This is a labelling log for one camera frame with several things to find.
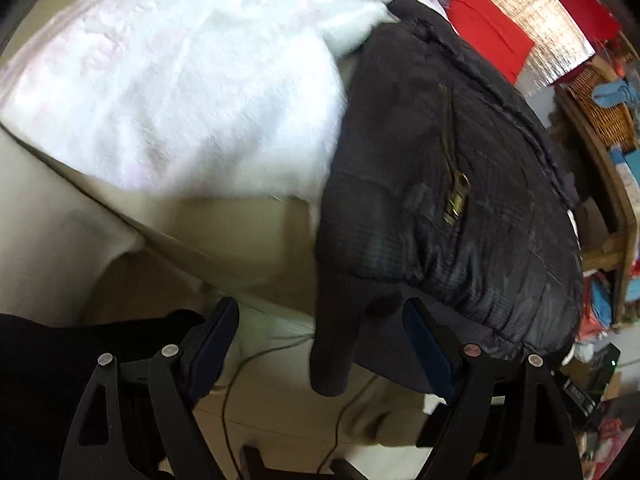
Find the white blanket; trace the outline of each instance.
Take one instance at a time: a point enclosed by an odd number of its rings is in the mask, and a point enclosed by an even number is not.
[[[382,0],[79,0],[0,73],[0,121],[122,189],[316,202],[335,60],[385,20]]]

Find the red cloth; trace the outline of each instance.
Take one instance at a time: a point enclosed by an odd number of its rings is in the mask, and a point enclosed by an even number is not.
[[[620,31],[620,24],[598,0],[560,0],[560,3],[593,45],[611,40]]]
[[[453,0],[447,11],[467,43],[513,84],[535,43],[491,0]]]

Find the black fabric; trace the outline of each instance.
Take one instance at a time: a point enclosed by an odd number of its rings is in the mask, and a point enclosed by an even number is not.
[[[146,359],[203,321],[179,310],[82,328],[50,328],[0,315],[0,478],[58,478],[66,435],[98,357]]]
[[[415,0],[389,9],[401,22],[380,25],[363,47],[322,196],[310,374],[328,396],[344,390],[354,359],[422,390],[407,345],[384,365],[359,351],[380,345],[385,330],[387,340],[404,337],[389,320],[412,295],[436,319],[455,312],[458,337],[497,358],[557,358],[580,317],[574,204],[542,125],[439,14]],[[442,85],[471,184],[454,225],[444,219]],[[378,341],[361,340],[372,323]]]

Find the wicker basket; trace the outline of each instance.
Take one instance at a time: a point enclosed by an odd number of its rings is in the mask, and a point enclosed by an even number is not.
[[[613,108],[600,108],[591,93],[597,85],[607,83],[607,79],[596,67],[588,64],[582,73],[568,87],[570,94],[578,102],[595,129],[600,140],[608,148],[620,144],[622,150],[632,152],[638,148],[634,122],[625,104]]]

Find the zipper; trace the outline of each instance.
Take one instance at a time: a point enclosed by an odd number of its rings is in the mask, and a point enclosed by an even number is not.
[[[440,143],[444,154],[447,170],[449,171],[449,197],[444,211],[445,222],[449,225],[456,223],[465,207],[466,197],[471,191],[469,179],[458,169],[455,157],[454,133],[453,133],[453,107],[449,88],[442,83],[438,88],[444,97],[442,107],[442,123],[440,126]]]

